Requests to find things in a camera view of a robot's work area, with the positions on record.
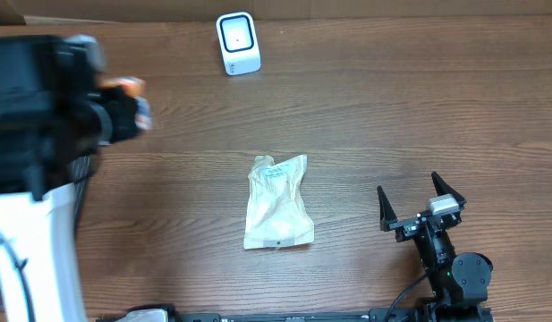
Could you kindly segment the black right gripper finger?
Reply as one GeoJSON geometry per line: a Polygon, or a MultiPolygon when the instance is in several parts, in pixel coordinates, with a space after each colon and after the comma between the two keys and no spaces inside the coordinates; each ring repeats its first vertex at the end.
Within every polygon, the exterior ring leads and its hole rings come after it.
{"type": "Polygon", "coordinates": [[[448,185],[437,172],[431,173],[431,179],[438,196],[450,194],[458,203],[460,208],[462,208],[466,204],[467,200],[464,198],[464,196],[454,190],[450,185],[448,185]]]}
{"type": "Polygon", "coordinates": [[[379,225],[381,231],[390,231],[391,225],[395,224],[397,216],[381,186],[377,187],[379,201],[379,225]]]}

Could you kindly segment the orange tissue pack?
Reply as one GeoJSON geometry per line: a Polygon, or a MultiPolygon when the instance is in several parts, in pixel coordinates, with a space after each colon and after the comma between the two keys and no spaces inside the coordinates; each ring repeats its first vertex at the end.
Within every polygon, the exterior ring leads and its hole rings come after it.
{"type": "Polygon", "coordinates": [[[100,83],[102,88],[122,87],[124,93],[136,100],[138,111],[135,115],[135,123],[138,128],[143,131],[152,129],[151,108],[146,98],[141,95],[146,88],[146,82],[136,77],[118,77],[108,80],[102,80],[100,83]]]}

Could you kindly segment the beige plastic pouch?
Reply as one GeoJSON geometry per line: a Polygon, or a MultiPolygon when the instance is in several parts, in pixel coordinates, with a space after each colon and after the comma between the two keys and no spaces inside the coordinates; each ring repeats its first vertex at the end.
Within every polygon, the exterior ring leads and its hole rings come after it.
{"type": "Polygon", "coordinates": [[[279,164],[269,155],[255,157],[248,174],[250,196],[243,239],[246,250],[314,242],[314,222],[300,191],[307,166],[305,155],[279,164]]]}

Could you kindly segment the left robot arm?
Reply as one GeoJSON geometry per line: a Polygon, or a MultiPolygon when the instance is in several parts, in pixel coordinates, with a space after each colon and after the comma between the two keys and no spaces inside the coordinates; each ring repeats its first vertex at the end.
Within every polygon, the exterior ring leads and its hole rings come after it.
{"type": "Polygon", "coordinates": [[[0,38],[0,291],[11,321],[86,319],[72,163],[139,136],[145,102],[105,85],[91,36],[0,38]]]}

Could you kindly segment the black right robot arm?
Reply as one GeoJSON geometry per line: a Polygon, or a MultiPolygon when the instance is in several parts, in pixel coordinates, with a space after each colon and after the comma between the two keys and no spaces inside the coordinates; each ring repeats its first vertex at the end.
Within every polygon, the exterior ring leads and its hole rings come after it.
{"type": "Polygon", "coordinates": [[[455,252],[447,230],[458,226],[467,200],[439,174],[431,174],[437,196],[414,218],[400,221],[382,187],[377,187],[379,223],[383,232],[393,231],[398,242],[413,241],[424,274],[405,288],[387,309],[371,309],[371,321],[492,322],[488,299],[493,263],[476,252],[455,252]],[[400,301],[422,281],[429,282],[432,296],[419,298],[412,308],[400,309],[400,301]]]}

